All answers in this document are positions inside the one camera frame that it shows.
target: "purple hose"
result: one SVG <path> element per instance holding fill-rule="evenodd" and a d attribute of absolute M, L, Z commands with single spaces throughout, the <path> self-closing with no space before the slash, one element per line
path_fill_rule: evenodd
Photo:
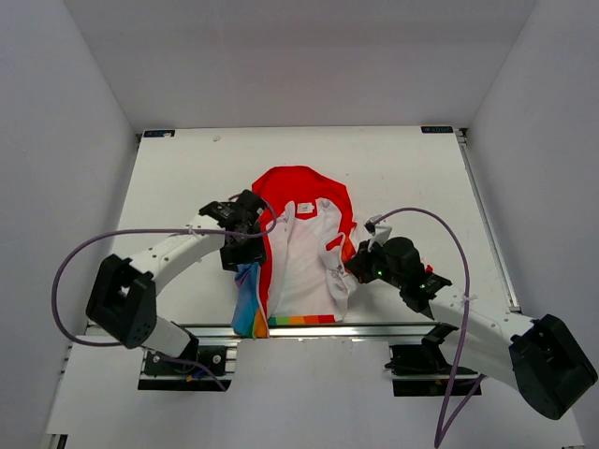
<path fill-rule="evenodd" d="M 441 442 L 443 442 L 443 438 L 445 437 L 447 431 L 449 430 L 449 426 L 451 426 L 451 424 L 454 422 L 454 420 L 458 416 L 458 413 L 460 413 L 461 409 L 463 409 L 464 405 L 466 405 L 468 400 L 470 400 L 470 398 L 475 393 L 476 389 L 480 386 L 480 383 L 485 378 L 484 375 L 480 375 L 476 378 L 474 385 L 472 386 L 472 388 L 470 389 L 470 391 L 468 392 L 466 397 L 461 400 L 460 405 L 451 414 L 451 416 L 449 416 L 449 419 L 447 419 L 447 423 L 444 425 L 444 421 L 446 419 L 447 408 L 449 406 L 449 399 L 451 398 L 451 392 L 453 390 L 453 385 L 456 381 L 456 374 L 458 372 L 458 365 L 460 363 L 461 351 L 464 347 L 464 342 L 466 340 L 466 327 L 468 325 L 468 314 L 470 312 L 470 301 L 467 299 L 468 296 L 470 295 L 470 268 L 468 267 L 468 260 L 466 259 L 466 254 L 465 254 L 463 248 L 461 247 L 460 241 L 458 240 L 458 237 L 456 236 L 455 232 L 453 232 L 451 227 L 449 227 L 449 224 L 447 224 L 446 221 L 443 220 L 436 213 L 433 213 L 429 210 L 420 209 L 420 208 L 399 208 L 399 209 L 392 210 L 391 212 L 388 212 L 385 215 L 377 218 L 376 220 L 373 221 L 373 225 L 378 225 L 380 222 L 382 222 L 386 218 L 388 218 L 391 215 L 394 215 L 396 213 L 399 213 L 399 212 L 420 212 L 420 213 L 424 213 L 425 215 L 429 215 L 430 217 L 434 218 L 437 222 L 439 222 L 449 233 L 449 235 L 451 236 L 453 241 L 456 243 L 456 246 L 458 247 L 458 251 L 460 252 L 461 262 L 464 266 L 464 277 L 465 277 L 464 296 L 466 297 L 466 300 L 464 301 L 464 315 L 461 320 L 460 338 L 458 340 L 458 347 L 456 348 L 456 356 L 454 357 L 453 365 L 452 365 L 451 371 L 449 373 L 449 381 L 447 382 L 447 389 L 446 389 L 445 396 L 443 397 L 443 404 L 441 405 L 441 411 L 439 412 L 439 420 L 437 422 L 437 429 L 435 431 L 434 447 L 435 447 L 435 449 L 438 449 L 438 447 L 441 445 Z"/>
<path fill-rule="evenodd" d="M 258 238 L 264 237 L 267 234 L 269 234 L 270 232 L 272 232 L 272 230 L 276 226 L 276 220 L 274 219 L 274 217 L 276 217 L 276 212 L 274 211 L 274 209 L 268 202 L 265 201 L 265 203 L 267 205 L 267 208 L 270 211 L 270 214 L 273 217 L 272 225 L 266 231 L 259 232 L 257 234 L 244 234 L 242 232 L 225 231 L 223 229 L 197 229 L 197 230 L 194 230 L 193 232 L 195 234 L 199 234 L 199 235 L 221 234 L 221 235 L 232 236 L 232 237 L 245 237 L 247 239 L 258 239 Z M 73 251 L 71 251 L 68 254 L 68 256 L 65 257 L 65 260 L 63 260 L 63 262 L 60 264 L 60 266 L 56 270 L 56 274 L 54 275 L 54 281 L 52 282 L 52 290 L 51 290 L 52 317 L 54 318 L 54 323 L 56 323 L 56 326 L 61 331 L 61 333 L 65 337 L 67 337 L 69 340 L 73 341 L 74 343 L 82 344 L 84 346 L 93 346 L 95 348 L 108 348 L 108 347 L 112 347 L 112 346 L 121 346 L 121 343 L 119 343 L 117 341 L 115 341 L 115 342 L 98 342 L 98 341 L 87 341 L 87 340 L 79 339 L 78 337 L 76 337 L 75 335 L 71 334 L 68 331 L 68 329 L 65 327 L 65 325 L 63 324 L 63 322 L 60 318 L 60 313 L 58 311 L 58 284 L 60 282 L 61 277 L 63 276 L 66 266 L 73 259 L 73 257 L 75 257 L 78 253 L 81 252 L 81 250 L 83 250 L 84 248 L 87 248 L 88 246 L 90 246 L 93 243 L 96 243 L 97 241 L 100 241 L 103 239 L 109 239 L 110 237 L 116 237 L 116 236 L 124 236 L 124 235 L 132 235 L 132 234 L 189 234 L 190 232 L 191 232 L 190 228 L 188 228 L 188 227 L 186 227 L 184 229 L 180 229 L 180 228 L 121 229 L 118 231 L 106 232 L 104 234 L 100 234 L 99 236 L 92 237 L 91 239 L 87 239 L 82 244 L 80 244 L 77 248 L 75 248 Z M 180 363 L 179 362 L 180 359 L 176 359 L 176 358 L 172 358 L 172 357 L 169 357 L 169 359 L 170 359 L 169 361 L 171 361 L 173 363 Z M 185 365 L 194 365 L 194 363 L 191 363 L 187 360 L 182 360 L 182 362 L 184 362 Z M 206 374 L 208 374 L 209 376 L 211 376 L 213 379 L 216 380 L 216 377 L 214 376 L 214 374 L 212 374 L 210 372 L 209 369 L 207 369 L 206 367 L 203 367 L 202 369 L 206 372 Z M 217 383 L 223 390 L 225 390 L 225 388 L 223 387 L 223 385 L 220 382 L 217 382 Z"/>

